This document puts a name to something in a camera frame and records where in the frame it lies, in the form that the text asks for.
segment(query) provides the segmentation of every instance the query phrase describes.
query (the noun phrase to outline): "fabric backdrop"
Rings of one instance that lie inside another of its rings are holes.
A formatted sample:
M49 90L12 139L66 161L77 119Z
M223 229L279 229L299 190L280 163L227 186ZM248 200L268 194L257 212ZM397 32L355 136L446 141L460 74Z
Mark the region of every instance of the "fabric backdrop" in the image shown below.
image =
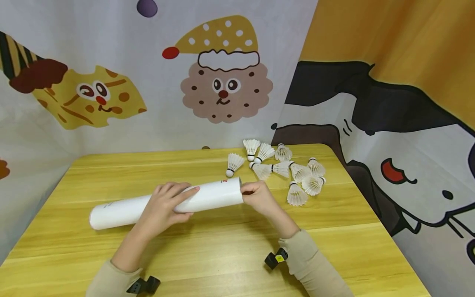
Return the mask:
M0 8L0 263L84 154L270 142L317 0Z
M475 296L474 28L472 0L320 0L272 126L335 151L435 297Z

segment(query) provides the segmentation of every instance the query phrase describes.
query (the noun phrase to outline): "yellow tabletop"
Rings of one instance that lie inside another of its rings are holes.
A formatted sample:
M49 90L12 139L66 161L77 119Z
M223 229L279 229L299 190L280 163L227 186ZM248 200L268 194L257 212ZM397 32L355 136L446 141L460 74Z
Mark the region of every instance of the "yellow tabletop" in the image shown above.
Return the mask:
M316 157L327 183L303 207L286 203L289 179L267 185L306 229L356 296L429 296L331 149L289 146L293 160ZM168 181L202 184L226 178L229 153L244 148L89 155L75 161L0 268L0 296L84 296L87 286L131 229L94 231L90 210L149 194ZM276 163L267 160L265 163ZM235 176L256 181L246 161ZM157 296L306 296L288 274L264 265L278 249L268 221L247 205L195 213L156 238L144 256L146 276L162 281Z

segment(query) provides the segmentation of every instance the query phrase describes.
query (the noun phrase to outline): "shuttlecock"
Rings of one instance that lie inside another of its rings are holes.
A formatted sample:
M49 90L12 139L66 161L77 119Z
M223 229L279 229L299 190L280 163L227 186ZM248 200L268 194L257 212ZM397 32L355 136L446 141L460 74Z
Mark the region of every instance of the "shuttlecock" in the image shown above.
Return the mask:
M226 176L232 177L234 171L244 164L244 158L236 153L230 153L228 155L228 169L226 170Z
M261 164L267 158L272 157L276 153L276 150L270 146L270 144L261 144L261 148L259 149L259 153L257 154L256 159L254 162L257 164Z
M302 206L308 200L308 195L295 182L290 182L289 193L287 194L287 202L292 206Z
M271 165L257 164L256 162L249 163L249 168L251 168L256 173L257 178L262 181L268 179L272 172Z
M325 167L318 163L317 159L310 158L307 167L310 168L313 177L322 177L325 175Z
M299 165L295 163L294 161L290 162L289 167L290 167L290 171L292 172L292 177L294 178L294 181L296 182L302 182L304 178L312 176L312 172L310 171L310 168Z
M278 144L275 150L275 159L277 161L289 161L292 158L292 151L284 144Z
M271 166L271 171L275 172L283 177L289 177L289 165L290 161L283 161Z
M325 184L325 182L326 179L324 177L315 178L313 176L309 176L302 181L302 188L310 196L315 196L320 194L322 186Z
M247 151L247 160L254 161L257 148L261 145L261 142L256 139L246 139L243 140L242 143Z

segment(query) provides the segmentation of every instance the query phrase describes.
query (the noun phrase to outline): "white cylindrical tube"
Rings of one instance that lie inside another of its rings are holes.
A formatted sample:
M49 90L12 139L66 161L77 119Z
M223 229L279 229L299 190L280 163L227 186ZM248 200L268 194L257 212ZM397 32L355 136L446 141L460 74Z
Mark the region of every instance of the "white cylindrical tube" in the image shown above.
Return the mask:
M89 223L95 230L135 224L150 197L147 195L97 205L89 215ZM178 204L175 211L198 212L241 203L241 179L237 177L200 185L198 193Z

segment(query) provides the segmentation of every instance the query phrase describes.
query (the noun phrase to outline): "hand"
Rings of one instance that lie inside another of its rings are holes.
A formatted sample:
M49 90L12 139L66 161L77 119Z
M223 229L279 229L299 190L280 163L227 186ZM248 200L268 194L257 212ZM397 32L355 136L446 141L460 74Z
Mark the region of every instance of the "hand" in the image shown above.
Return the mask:
M284 211L272 196L264 181L248 182L241 187L244 203L250 205L265 217L275 216Z
M157 186L133 229L145 240L151 240L171 225L188 221L193 215L192 212L175 213L173 209L200 189L195 187L183 192L190 186L186 182L168 182L165 185Z

